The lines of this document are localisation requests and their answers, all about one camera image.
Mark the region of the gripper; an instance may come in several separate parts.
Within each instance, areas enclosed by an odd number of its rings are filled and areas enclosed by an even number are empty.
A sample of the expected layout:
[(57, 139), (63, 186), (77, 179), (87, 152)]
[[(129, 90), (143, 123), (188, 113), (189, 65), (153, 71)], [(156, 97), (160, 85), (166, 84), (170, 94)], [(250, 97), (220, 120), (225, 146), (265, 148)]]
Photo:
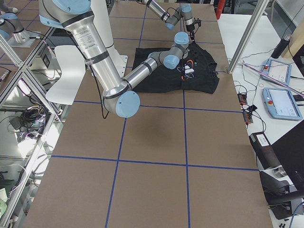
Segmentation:
[(185, 19), (185, 25), (186, 25), (186, 30), (187, 32), (190, 33), (190, 39), (193, 44), (196, 43), (195, 41), (195, 25), (198, 24), (198, 27), (201, 26), (201, 20), (199, 18), (190, 18), (190, 19)]

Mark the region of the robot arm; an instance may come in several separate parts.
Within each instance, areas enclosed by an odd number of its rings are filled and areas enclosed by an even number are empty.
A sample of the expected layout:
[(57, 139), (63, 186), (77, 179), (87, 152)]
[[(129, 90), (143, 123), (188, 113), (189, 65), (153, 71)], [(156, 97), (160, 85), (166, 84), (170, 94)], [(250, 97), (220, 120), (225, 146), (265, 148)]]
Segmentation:
[(170, 14), (170, 8), (165, 10), (154, 0), (137, 0), (136, 2), (145, 5), (152, 12), (154, 12), (165, 23), (165, 26), (169, 30), (172, 30), (177, 23), (182, 20), (192, 43), (195, 43), (195, 26), (198, 25), (199, 28), (201, 26), (201, 20), (193, 17), (190, 4), (179, 6), (176, 9), (172, 8), (174, 12)]
[(112, 35), (105, 1), (41, 0), (39, 17), (42, 24), (72, 34), (104, 89), (102, 104), (107, 111), (122, 118), (135, 115), (139, 109), (140, 98), (133, 88), (157, 67), (175, 69), (180, 60), (188, 56), (189, 36), (186, 32), (178, 32), (168, 51), (152, 52), (127, 76), (121, 77), (111, 58), (110, 47), (104, 44), (105, 38)]

